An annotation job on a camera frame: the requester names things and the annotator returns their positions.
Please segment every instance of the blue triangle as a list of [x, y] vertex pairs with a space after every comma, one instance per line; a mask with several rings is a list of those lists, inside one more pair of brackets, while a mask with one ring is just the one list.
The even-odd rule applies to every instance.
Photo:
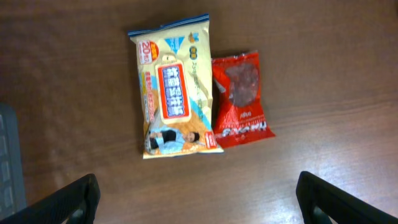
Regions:
[[172, 51], [174, 51], [174, 53], [176, 54], [178, 52], [178, 50], [180, 50], [180, 46], [181, 46], [182, 41], [184, 40], [184, 36], [165, 38], [164, 40], [169, 45], [169, 47], [172, 49]]

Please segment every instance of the brown wooden surface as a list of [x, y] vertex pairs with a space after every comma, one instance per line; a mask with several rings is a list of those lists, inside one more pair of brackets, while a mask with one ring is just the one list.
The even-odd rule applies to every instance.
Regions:
[[[128, 29], [209, 12], [214, 56], [258, 49], [277, 137], [143, 161]], [[0, 2], [0, 101], [19, 119], [27, 201], [87, 173], [96, 223], [301, 223], [309, 170], [398, 216], [396, 1]]]

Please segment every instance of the printed person on package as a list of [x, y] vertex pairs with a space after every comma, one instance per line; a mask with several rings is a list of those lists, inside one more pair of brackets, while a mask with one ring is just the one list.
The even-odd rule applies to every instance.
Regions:
[[159, 148], [160, 153], [165, 155], [181, 152], [185, 142], [196, 142], [199, 138], [197, 132], [182, 134], [178, 129], [163, 126], [150, 131], [149, 144], [151, 149]]

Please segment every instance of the snack package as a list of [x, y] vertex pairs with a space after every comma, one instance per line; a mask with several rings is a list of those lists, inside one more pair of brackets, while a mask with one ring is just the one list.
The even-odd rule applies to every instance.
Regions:
[[144, 159], [223, 152], [211, 130], [209, 15], [128, 33], [137, 45]]
[[214, 134], [221, 147], [274, 137], [261, 107], [259, 54], [253, 52], [212, 61], [221, 92]]

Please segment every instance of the red snack packet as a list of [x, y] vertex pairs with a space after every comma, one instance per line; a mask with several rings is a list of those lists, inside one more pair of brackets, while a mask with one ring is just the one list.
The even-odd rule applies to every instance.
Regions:
[[212, 60], [213, 78], [221, 92], [213, 129], [221, 147], [274, 137], [261, 107], [259, 54]]

